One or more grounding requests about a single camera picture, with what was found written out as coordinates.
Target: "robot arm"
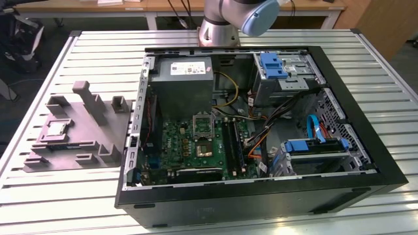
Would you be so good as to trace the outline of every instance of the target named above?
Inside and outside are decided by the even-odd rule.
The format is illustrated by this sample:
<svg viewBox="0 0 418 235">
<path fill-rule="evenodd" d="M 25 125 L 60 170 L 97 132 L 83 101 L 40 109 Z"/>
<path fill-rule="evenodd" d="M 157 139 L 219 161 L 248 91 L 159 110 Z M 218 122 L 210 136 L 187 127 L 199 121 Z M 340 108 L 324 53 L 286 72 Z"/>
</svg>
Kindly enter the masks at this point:
<svg viewBox="0 0 418 235">
<path fill-rule="evenodd" d="M 260 36 L 271 27 L 278 12 L 276 0 L 206 0 L 200 45 L 236 46 L 238 29 L 250 36 Z"/>
</svg>

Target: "ram slot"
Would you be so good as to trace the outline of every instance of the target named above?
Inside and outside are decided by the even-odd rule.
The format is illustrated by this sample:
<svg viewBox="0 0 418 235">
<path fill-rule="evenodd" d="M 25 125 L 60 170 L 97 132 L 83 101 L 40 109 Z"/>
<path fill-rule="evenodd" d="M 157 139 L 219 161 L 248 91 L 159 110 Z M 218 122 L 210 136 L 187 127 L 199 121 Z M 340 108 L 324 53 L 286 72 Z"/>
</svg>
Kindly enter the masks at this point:
<svg viewBox="0 0 418 235">
<path fill-rule="evenodd" d="M 238 166 L 239 166 L 239 169 L 240 169 L 240 172 L 246 172 L 246 163 L 243 161 L 243 153 L 242 153 L 242 145 L 240 145 L 240 139 L 239 139 L 239 132 L 238 132 L 238 127 L 236 127 L 236 122 L 231 122 L 231 126 L 234 128 L 234 131 L 232 131 L 232 134 L 235 136 L 235 141 L 234 141 L 234 150 L 235 150 L 235 155 L 236 155 L 236 158 L 238 158 Z"/>
<path fill-rule="evenodd" d="M 223 139 L 223 147 L 227 159 L 227 169 L 228 173 L 236 176 L 236 167 L 235 167 L 235 156 L 231 146 L 231 139 L 230 139 L 230 128 L 228 128 L 228 121 L 222 123 L 222 139 Z"/>
</svg>

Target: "label sticker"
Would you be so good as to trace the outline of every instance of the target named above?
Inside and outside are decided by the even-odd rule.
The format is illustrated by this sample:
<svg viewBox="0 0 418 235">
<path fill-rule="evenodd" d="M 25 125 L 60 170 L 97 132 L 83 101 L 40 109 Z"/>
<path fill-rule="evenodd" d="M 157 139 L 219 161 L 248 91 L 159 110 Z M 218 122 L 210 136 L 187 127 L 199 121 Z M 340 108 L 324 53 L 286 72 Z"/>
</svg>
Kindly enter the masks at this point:
<svg viewBox="0 0 418 235">
<path fill-rule="evenodd" d="M 259 163 L 259 168 L 264 173 L 267 173 L 267 166 L 264 165 L 264 163 Z"/>
<path fill-rule="evenodd" d="M 284 66 L 286 71 L 296 71 L 295 67 L 291 65 Z"/>
<path fill-rule="evenodd" d="M 143 11 L 144 9 L 141 7 L 127 7 L 124 10 L 125 11 Z"/>
<path fill-rule="evenodd" d="M 171 64 L 169 75 L 206 74 L 204 62 L 180 62 Z"/>
<path fill-rule="evenodd" d="M 248 98 L 248 106 L 251 106 L 251 107 L 254 106 L 254 98 L 251 98 L 251 97 Z"/>
</svg>

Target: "open computer tower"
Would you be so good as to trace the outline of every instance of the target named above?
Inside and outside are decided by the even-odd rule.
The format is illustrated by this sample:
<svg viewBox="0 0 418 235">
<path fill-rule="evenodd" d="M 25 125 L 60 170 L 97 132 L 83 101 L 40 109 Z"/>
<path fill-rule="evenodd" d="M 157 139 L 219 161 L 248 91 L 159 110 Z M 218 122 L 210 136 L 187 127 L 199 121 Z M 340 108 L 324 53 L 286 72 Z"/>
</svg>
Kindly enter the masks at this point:
<svg viewBox="0 0 418 235">
<path fill-rule="evenodd" d="M 407 183 L 320 47 L 147 49 L 116 208 L 145 228 L 336 212 Z"/>
</svg>

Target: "wooden cabinet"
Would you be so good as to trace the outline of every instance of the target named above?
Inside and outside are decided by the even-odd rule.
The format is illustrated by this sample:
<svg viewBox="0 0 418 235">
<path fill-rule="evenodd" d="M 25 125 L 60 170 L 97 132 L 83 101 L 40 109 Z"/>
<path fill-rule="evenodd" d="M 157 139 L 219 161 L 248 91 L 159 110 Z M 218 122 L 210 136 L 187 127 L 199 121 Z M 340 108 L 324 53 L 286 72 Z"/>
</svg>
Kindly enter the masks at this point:
<svg viewBox="0 0 418 235">
<path fill-rule="evenodd" d="M 334 28 L 358 28 L 390 60 L 418 30 L 418 0 L 342 0 L 347 9 Z"/>
</svg>

